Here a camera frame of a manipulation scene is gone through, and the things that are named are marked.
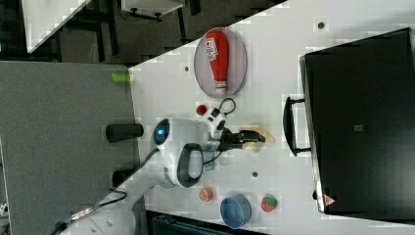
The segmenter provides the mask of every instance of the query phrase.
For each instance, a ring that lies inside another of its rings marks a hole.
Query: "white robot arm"
[[[98,205],[57,224],[52,234],[133,234],[132,207],[149,189],[158,184],[192,187],[203,173],[203,152],[242,149],[247,141],[265,141],[254,131],[233,134],[224,127],[225,119],[226,114],[219,108],[209,109],[201,121],[180,118],[160,121],[152,135],[156,147],[147,162]]]

